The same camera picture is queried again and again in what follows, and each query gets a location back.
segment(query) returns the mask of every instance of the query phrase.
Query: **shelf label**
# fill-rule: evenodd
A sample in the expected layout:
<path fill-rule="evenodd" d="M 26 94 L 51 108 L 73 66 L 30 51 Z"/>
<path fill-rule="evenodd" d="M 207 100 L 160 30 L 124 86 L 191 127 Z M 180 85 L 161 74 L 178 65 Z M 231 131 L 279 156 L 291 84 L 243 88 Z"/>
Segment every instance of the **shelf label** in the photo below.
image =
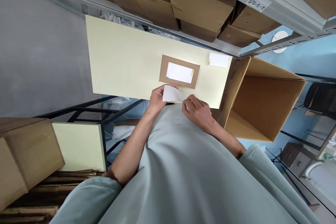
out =
<path fill-rule="evenodd" d="M 270 0 L 248 0 L 245 4 L 259 12 L 263 12 L 271 3 Z"/>

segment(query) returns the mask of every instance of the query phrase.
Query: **paper sheet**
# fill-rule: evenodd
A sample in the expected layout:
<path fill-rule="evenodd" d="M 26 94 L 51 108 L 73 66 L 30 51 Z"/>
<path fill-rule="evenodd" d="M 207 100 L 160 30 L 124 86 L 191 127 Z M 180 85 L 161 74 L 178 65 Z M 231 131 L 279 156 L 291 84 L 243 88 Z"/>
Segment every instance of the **paper sheet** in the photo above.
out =
<path fill-rule="evenodd" d="M 167 78 L 186 83 L 191 83 L 194 70 L 188 67 L 169 62 L 167 68 Z"/>
<path fill-rule="evenodd" d="M 172 86 L 165 85 L 163 90 L 163 98 L 164 102 L 183 102 L 186 97 L 176 88 Z"/>
<path fill-rule="evenodd" d="M 226 54 L 216 54 L 211 52 L 209 54 L 209 65 L 214 67 L 227 68 L 230 58 L 231 57 Z"/>

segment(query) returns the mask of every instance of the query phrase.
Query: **metal shelf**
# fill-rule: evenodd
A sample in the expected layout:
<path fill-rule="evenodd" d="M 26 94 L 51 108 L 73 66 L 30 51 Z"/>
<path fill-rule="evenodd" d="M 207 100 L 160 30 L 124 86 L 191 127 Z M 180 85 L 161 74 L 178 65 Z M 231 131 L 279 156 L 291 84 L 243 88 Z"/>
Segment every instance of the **metal shelf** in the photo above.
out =
<path fill-rule="evenodd" d="M 273 50 L 280 49 L 282 47 L 289 47 L 296 44 L 304 43 L 310 40 L 315 40 L 321 37 L 336 34 L 336 19 L 326 22 L 320 17 L 306 2 L 303 0 L 271 0 L 272 4 L 263 11 L 263 14 L 278 21 L 279 23 L 293 29 L 292 35 L 283 38 L 281 40 L 262 45 L 258 43 L 260 47 L 253 49 L 244 54 L 240 54 L 241 48 L 226 43 L 224 41 L 216 39 L 213 43 L 205 40 L 190 36 L 181 31 L 173 31 L 157 26 L 152 22 L 128 13 L 121 9 L 117 4 L 106 0 L 69 0 L 75 2 L 76 5 L 86 5 L 92 8 L 96 8 L 101 11 L 112 13 L 116 16 L 135 21 L 139 24 L 143 24 L 148 27 L 155 28 L 157 30 L 169 33 L 179 38 L 188 40 L 200 46 L 206 47 L 210 50 L 218 51 L 221 53 L 233 56 L 234 59 L 240 59 L 245 57 L 253 57 L 262 53 L 267 53 Z"/>

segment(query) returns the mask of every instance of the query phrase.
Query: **wire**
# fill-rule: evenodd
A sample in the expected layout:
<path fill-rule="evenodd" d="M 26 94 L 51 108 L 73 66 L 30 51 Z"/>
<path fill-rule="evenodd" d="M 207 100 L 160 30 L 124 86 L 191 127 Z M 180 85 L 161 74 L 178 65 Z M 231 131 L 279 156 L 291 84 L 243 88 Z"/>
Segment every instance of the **wire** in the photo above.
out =
<path fill-rule="evenodd" d="M 125 114 L 123 114 L 123 116 L 126 117 L 127 119 L 131 119 L 131 120 L 138 119 L 139 117 L 141 117 L 141 116 L 144 114 L 145 106 L 146 106 L 146 102 L 144 101 L 144 102 L 143 102 L 143 107 L 144 107 L 144 108 L 143 108 L 143 110 L 142 110 L 142 112 L 141 112 L 141 115 L 139 115 L 137 118 L 130 118 L 130 117 L 127 117 L 127 116 L 125 116 Z"/>

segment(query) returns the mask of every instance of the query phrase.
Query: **white paper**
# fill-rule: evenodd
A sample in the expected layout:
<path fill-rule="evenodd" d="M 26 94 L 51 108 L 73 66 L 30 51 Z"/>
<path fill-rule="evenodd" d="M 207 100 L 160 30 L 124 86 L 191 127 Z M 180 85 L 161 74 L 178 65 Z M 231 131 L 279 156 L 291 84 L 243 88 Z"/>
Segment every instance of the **white paper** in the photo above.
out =
<path fill-rule="evenodd" d="M 172 86 L 165 85 L 163 90 L 163 98 L 164 102 L 183 102 L 186 99 L 184 95 L 176 88 Z"/>
<path fill-rule="evenodd" d="M 263 12 L 271 3 L 270 0 L 248 0 L 245 4 L 259 12 Z"/>
<path fill-rule="evenodd" d="M 169 79 L 174 79 L 186 83 L 191 83 L 194 70 L 188 67 L 168 62 L 167 75 Z"/>
<path fill-rule="evenodd" d="M 230 56 L 226 54 L 209 54 L 209 65 L 214 67 L 223 67 L 227 68 L 229 63 Z"/>

